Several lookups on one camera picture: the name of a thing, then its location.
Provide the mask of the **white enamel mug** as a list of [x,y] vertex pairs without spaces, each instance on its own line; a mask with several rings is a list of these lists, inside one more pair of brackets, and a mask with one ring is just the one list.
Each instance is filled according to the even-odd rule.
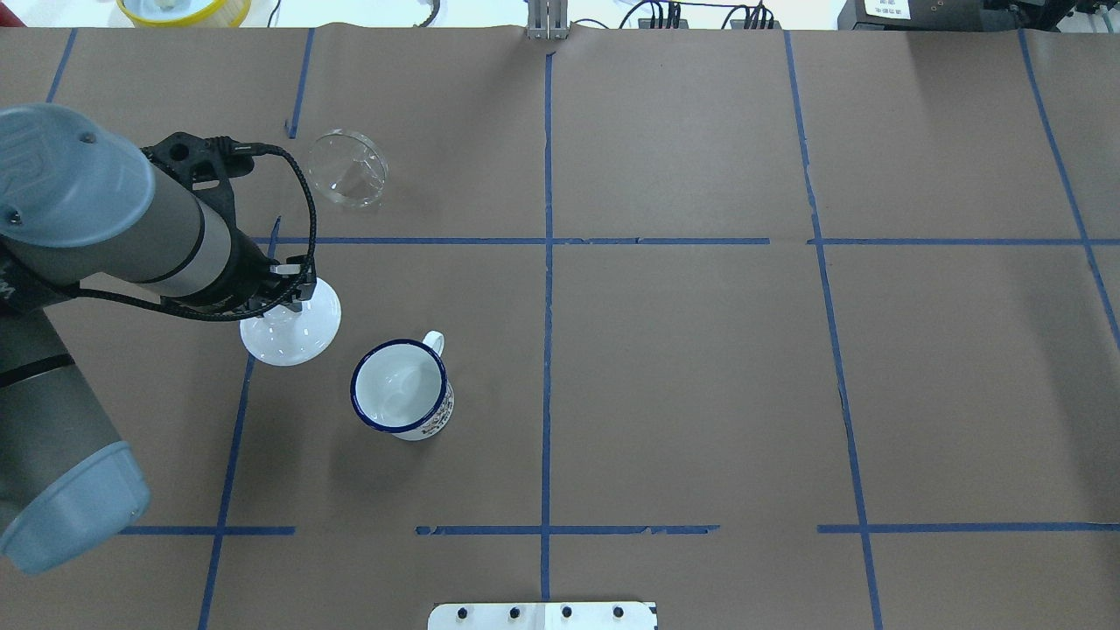
[[409,442],[444,430],[455,407],[444,350],[444,334],[430,331],[420,340],[388,340],[361,356],[349,381],[360,421]]

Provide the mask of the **aluminium frame post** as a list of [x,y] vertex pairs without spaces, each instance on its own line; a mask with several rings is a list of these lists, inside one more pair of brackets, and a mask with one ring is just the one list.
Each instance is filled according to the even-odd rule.
[[528,39],[563,40],[571,33],[567,0],[528,0]]

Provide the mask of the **black computer box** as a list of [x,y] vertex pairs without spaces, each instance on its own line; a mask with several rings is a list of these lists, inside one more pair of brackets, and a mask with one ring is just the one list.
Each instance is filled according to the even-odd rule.
[[844,1],[838,31],[1051,31],[1075,1]]

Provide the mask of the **yellow tape roll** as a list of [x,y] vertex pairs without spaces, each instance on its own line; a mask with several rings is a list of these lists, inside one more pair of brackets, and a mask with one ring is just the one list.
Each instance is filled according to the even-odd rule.
[[237,28],[252,1],[116,1],[130,24],[141,28]]

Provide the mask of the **white ceramic lid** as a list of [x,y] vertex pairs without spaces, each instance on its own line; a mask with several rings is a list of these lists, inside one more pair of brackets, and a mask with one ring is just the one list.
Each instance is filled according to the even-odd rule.
[[248,354],[273,367],[312,361],[332,345],[340,328],[340,299],[330,282],[319,279],[300,311],[280,304],[260,318],[241,319],[239,332]]

